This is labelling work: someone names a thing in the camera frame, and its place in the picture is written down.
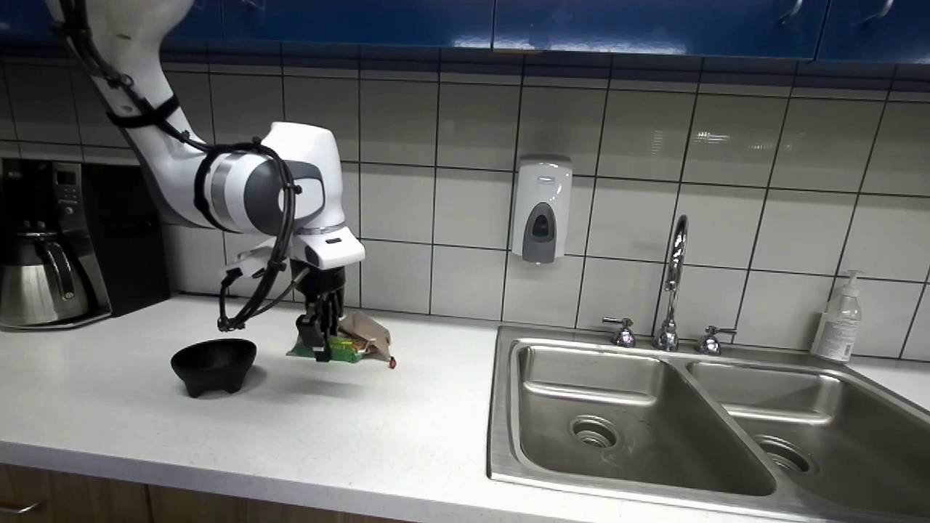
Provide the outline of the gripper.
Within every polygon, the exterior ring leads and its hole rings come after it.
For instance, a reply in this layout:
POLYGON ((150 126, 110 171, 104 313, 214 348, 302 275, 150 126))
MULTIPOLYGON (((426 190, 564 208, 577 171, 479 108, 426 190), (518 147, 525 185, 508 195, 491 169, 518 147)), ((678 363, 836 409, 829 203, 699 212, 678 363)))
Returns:
POLYGON ((316 362, 332 361, 329 338, 338 336, 339 321, 344 315, 346 270, 337 267, 321 270, 309 264, 293 264, 295 289, 307 302, 307 311, 296 319, 298 338, 294 344, 296 357, 308 357, 316 362))

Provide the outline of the green chocolate bar packet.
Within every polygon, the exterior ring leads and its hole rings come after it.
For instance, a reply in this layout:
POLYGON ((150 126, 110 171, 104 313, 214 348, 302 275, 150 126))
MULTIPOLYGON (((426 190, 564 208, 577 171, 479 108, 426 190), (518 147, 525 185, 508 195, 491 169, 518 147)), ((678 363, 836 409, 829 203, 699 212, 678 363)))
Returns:
POLYGON ((286 352, 286 355, 315 362, 356 363, 363 359, 363 353, 357 350, 351 338, 328 336, 325 340, 323 338, 313 338, 312 340, 325 342, 325 346, 319 344, 308 345, 304 343, 302 338, 298 338, 291 349, 286 352))

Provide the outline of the black bowl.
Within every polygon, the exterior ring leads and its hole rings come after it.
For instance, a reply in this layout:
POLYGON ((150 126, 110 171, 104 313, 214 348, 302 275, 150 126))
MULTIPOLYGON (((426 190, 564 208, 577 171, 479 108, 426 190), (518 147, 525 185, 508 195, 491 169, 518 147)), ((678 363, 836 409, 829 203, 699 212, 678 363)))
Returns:
POLYGON ((201 341, 174 354, 171 367, 189 397, 214 392, 235 394, 245 383, 256 354, 256 344, 242 338, 201 341))

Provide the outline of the wooden drawer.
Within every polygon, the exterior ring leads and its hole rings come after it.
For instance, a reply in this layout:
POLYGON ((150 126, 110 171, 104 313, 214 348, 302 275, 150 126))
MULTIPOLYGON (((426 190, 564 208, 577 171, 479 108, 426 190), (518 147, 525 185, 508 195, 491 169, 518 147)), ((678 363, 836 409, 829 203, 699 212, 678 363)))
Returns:
POLYGON ((172 487, 147 491, 153 523, 409 523, 172 487))
POLYGON ((0 523, 152 523, 142 484, 0 464, 0 502, 46 499, 42 513, 0 523))

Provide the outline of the black steel coffee maker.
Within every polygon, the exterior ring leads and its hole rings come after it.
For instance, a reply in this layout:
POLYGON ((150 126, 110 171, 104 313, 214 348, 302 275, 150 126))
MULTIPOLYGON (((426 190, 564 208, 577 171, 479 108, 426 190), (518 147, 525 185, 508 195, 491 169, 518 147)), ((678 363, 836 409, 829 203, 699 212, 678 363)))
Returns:
POLYGON ((61 234, 91 310, 62 323, 0 330, 69 330, 170 297, 161 223, 142 169, 0 160, 0 249, 13 229, 36 225, 61 234))

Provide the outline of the steel coffee carafe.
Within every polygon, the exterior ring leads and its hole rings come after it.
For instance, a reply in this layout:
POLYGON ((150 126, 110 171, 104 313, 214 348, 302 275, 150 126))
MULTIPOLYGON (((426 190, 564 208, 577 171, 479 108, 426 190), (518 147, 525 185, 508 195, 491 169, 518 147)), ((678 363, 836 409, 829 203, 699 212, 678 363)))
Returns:
POLYGON ((89 292, 61 234, 25 226, 0 249, 0 325, 32 328, 89 314, 89 292))

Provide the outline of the chrome tap lever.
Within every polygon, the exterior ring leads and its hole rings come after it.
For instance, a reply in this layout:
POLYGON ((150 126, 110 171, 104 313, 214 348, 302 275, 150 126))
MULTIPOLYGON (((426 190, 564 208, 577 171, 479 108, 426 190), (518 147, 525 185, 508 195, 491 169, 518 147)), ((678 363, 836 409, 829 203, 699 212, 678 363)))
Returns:
POLYGON ((603 317, 602 323, 614 325, 615 333, 612 335, 611 344, 623 348, 634 348, 636 346, 636 335, 632 331, 634 321, 630 317, 603 317))
POLYGON ((736 328, 719 328, 717 325, 708 325, 705 328, 705 332, 700 338, 697 339, 694 350, 698 354, 704 355, 720 355, 723 351, 723 344, 721 344, 718 335, 735 335, 737 334, 736 328))

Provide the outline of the blue cabinet door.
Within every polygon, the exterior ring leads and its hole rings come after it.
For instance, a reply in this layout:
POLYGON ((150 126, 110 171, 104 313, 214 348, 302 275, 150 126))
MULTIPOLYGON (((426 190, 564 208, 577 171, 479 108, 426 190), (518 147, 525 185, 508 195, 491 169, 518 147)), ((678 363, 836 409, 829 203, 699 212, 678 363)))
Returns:
POLYGON ((495 0, 222 0, 235 40, 489 49, 495 0))
POLYGON ((894 0, 883 19, 862 24, 883 0, 830 0, 817 60, 930 64, 930 0, 894 0))
POLYGON ((497 0, 495 49, 810 59, 828 0, 497 0))

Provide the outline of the double steel sink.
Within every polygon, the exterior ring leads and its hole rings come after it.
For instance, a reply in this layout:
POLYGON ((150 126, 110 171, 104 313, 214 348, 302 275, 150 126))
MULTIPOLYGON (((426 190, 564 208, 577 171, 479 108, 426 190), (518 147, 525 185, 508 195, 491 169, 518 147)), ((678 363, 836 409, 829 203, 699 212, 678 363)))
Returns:
POLYGON ((790 523, 930 523, 930 411, 807 354, 502 327, 486 474, 790 523))

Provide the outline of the chrome tap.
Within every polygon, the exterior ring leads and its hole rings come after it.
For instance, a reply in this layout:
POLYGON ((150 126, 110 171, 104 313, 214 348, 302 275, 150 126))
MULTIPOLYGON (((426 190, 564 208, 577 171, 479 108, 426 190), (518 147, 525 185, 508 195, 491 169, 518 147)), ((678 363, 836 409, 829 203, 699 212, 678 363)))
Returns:
POLYGON ((688 228, 689 219, 687 215, 682 214, 677 219, 672 232, 670 258, 668 258, 668 267, 663 283, 663 291, 668 294, 666 314, 653 340, 653 346, 664 352, 679 350, 676 308, 683 277, 685 255, 687 255, 688 228))

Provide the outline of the clear pump bottle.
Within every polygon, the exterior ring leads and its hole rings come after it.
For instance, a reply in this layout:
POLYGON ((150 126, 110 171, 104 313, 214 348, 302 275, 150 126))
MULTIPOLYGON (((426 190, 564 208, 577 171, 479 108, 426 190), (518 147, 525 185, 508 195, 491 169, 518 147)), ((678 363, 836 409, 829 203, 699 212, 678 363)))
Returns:
POLYGON ((850 361, 862 318, 858 295, 861 270, 849 270, 847 281, 834 289, 833 298, 820 315, 810 353, 823 360, 850 361))

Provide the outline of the wall soap dispenser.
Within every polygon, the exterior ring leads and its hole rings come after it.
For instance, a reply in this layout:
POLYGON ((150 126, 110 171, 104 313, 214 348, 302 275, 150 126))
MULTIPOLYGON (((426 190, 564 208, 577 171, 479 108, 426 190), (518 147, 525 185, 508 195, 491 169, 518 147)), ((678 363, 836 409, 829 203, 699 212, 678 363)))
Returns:
POLYGON ((520 158, 514 188, 511 252, 529 264, 565 255, 573 165, 567 156, 531 153, 520 158))

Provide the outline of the blue wall cabinet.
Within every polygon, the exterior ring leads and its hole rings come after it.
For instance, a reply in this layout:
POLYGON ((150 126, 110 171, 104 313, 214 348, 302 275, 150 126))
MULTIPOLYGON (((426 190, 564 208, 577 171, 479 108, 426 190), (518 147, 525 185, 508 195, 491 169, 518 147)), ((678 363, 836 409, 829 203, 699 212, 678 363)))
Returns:
POLYGON ((193 0, 166 43, 930 65, 930 0, 193 0))

